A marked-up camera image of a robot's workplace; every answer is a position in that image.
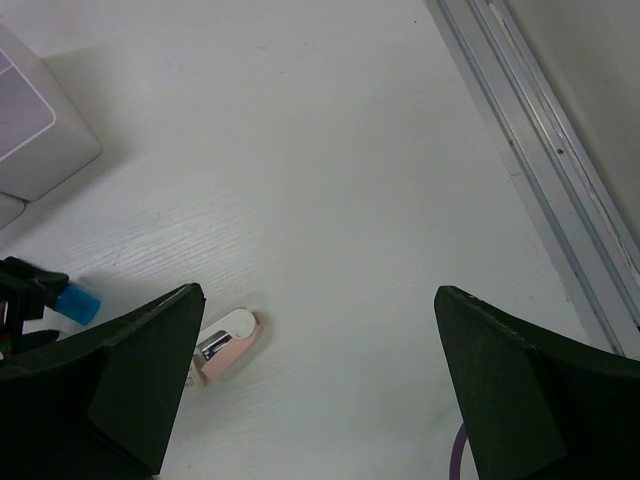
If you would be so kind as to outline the white boxed eraser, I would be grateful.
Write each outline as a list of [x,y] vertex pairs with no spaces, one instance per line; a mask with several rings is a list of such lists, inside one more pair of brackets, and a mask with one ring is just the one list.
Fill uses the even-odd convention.
[[193,357],[189,364],[187,377],[184,384],[184,390],[195,391],[207,386],[207,379],[202,374],[198,361]]

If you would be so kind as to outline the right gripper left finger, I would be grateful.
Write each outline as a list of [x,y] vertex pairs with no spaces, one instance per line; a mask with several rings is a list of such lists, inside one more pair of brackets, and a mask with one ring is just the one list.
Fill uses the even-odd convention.
[[2,361],[2,478],[157,476],[204,307],[201,286],[185,284]]

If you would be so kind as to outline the blue capped black highlighter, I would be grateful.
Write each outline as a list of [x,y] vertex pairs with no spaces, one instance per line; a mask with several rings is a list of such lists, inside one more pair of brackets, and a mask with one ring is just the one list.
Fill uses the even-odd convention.
[[77,324],[86,326],[96,317],[101,301],[86,290],[64,282],[45,287],[45,305]]

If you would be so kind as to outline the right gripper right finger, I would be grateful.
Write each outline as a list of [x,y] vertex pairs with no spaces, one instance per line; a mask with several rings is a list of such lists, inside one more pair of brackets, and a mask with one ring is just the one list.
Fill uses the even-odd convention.
[[480,478],[638,478],[638,361],[454,286],[434,310]]

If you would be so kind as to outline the aluminium right rail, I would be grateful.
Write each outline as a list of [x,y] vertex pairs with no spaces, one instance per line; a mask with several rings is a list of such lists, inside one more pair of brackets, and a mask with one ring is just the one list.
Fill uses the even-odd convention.
[[427,7],[591,343],[639,356],[639,248],[504,1]]

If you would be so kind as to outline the pink white correction tape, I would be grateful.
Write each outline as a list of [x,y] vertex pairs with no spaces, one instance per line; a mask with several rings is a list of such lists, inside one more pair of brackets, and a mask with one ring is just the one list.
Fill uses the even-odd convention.
[[250,310],[229,312],[200,332],[194,351],[194,365],[206,383],[217,381],[258,340],[261,323]]

